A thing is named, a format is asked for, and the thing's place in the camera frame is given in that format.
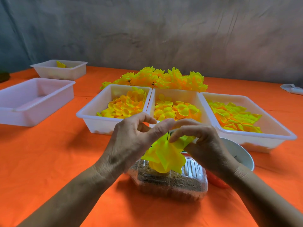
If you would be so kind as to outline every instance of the table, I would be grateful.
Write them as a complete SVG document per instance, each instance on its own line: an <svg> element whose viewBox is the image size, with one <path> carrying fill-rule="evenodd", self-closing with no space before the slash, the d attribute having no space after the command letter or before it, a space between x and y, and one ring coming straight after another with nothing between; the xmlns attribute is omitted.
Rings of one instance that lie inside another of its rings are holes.
<svg viewBox="0 0 303 227"><path fill-rule="evenodd" d="M0 124L0 226L16 226L101 156L110 136L92 134L76 112L98 94L103 81L130 70L87 67L74 99L35 127ZM38 77L34 69L13 73L0 89ZM205 77L208 92L245 95L294 132L271 154L251 152L255 173L303 211L303 96L279 84ZM198 203L141 194L121 175L99 199L82 226L257 226L231 189L209 185Z"/></svg>

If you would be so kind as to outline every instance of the gray backdrop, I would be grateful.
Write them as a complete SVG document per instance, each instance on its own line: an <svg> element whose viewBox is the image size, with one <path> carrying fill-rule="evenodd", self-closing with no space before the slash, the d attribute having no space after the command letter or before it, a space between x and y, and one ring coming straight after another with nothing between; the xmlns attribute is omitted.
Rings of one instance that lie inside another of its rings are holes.
<svg viewBox="0 0 303 227"><path fill-rule="evenodd" d="M303 0L1 0L0 66L49 59L303 85Z"/></svg>

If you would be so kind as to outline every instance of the empty white plastic tray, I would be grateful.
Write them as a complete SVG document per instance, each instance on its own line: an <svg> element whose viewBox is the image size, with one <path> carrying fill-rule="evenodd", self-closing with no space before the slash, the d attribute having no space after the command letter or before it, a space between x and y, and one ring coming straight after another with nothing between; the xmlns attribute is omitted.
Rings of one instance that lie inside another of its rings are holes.
<svg viewBox="0 0 303 227"><path fill-rule="evenodd" d="M65 64L68 68L58 68L56 61ZM41 78L77 80L86 74L86 64L87 62L83 61L50 60L39 64L33 64L31 67L36 70Z"/></svg>
<svg viewBox="0 0 303 227"><path fill-rule="evenodd" d="M208 114L204 110L202 104L202 101L205 101L204 104L207 102L202 95L195 91L160 89L156 87L153 88L149 101L149 106L146 111L146 113L150 116L154 117L155 103L157 100L159 100L160 94L163 94L165 97L171 97L173 103L176 101L182 101L184 103L190 103L195 105L199 110L201 110L201 122L205 124L211 124L210 119L208 118Z"/></svg>
<svg viewBox="0 0 303 227"><path fill-rule="evenodd" d="M270 114L256 105L246 96L224 95L214 93L200 93L206 99L202 103L210 118L211 124L216 128L218 134L222 138L229 139L240 144L246 150L257 152L270 152L272 149L280 145L285 140L295 140L297 136L279 123ZM232 131L223 129L217 121L207 101L220 102L228 104L232 102L237 106L246 107L247 111L260 114L262 117L254 124L261 128L263 133Z"/></svg>
<svg viewBox="0 0 303 227"><path fill-rule="evenodd" d="M74 98L74 81L34 78L0 91L0 123L36 126Z"/></svg>
<svg viewBox="0 0 303 227"><path fill-rule="evenodd" d="M116 124L123 119L100 117L97 116L96 113L108 108L108 103L111 102L113 98L126 95L128 91L132 91L131 87L132 86L118 84L108 85L87 105L78 111L76 116L84 120L91 133L111 135ZM146 112L152 89L150 87L137 88L146 92L146 102L143 107L143 112Z"/></svg>

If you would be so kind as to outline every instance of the forearm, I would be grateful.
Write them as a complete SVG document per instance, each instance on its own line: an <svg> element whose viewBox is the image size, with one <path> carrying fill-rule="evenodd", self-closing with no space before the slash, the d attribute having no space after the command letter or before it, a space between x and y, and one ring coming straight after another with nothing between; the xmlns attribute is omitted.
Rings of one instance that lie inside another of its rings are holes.
<svg viewBox="0 0 303 227"><path fill-rule="evenodd" d="M80 226L100 196L114 183L113 167L92 166L76 176L18 227Z"/></svg>
<svg viewBox="0 0 303 227"><path fill-rule="evenodd" d="M245 166L240 165L223 179L259 226L303 226L302 214Z"/></svg>

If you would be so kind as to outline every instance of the clear plastic container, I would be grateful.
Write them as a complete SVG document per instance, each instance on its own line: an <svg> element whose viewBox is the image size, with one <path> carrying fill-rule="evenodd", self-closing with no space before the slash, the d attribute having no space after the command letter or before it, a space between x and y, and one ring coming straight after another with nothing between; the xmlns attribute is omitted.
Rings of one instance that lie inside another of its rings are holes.
<svg viewBox="0 0 303 227"><path fill-rule="evenodd" d="M190 103L195 105L201 111L201 122L205 124L211 124L208 114L206 113L204 106L201 102L201 100L205 99L202 95L195 91L153 88L149 101L149 106L146 111L146 113L150 116L154 117L155 103L159 99L160 94L163 94L165 97L171 97L172 102L182 101L184 103Z"/></svg>
<svg viewBox="0 0 303 227"><path fill-rule="evenodd" d="M58 68L56 61L65 64L68 68ZM87 62L84 61L50 60L39 64L33 64L31 67L36 70L41 78L77 80L86 74L86 64Z"/></svg>
<svg viewBox="0 0 303 227"><path fill-rule="evenodd" d="M162 197L171 197L180 201L202 199L208 189L205 169L189 156L182 174L169 171L161 174L149 167L148 161L139 159L129 170L138 189L143 193Z"/></svg>
<svg viewBox="0 0 303 227"><path fill-rule="evenodd" d="M74 81L34 78L0 91L0 123L36 126L74 98Z"/></svg>
<svg viewBox="0 0 303 227"><path fill-rule="evenodd" d="M146 102L143 107L143 112L146 112L152 89L150 87L137 88L146 92ZM108 103L113 98L126 95L128 91L132 91L132 86L110 84L78 111L76 116L84 120L91 133L111 135L116 124L123 119L100 117L96 116L96 113L108 108Z"/></svg>
<svg viewBox="0 0 303 227"><path fill-rule="evenodd" d="M285 140L297 139L297 136L294 133L288 130L246 96L214 94L207 92L200 94L205 98L201 102L210 118L211 124L216 128L218 135L222 138L226 138L240 144L248 151L268 153ZM208 105L207 100L225 104L232 102L237 106L246 107L247 111L251 113L262 115L262 117L255 123L255 126L260 127L263 133L232 131L222 128Z"/></svg>

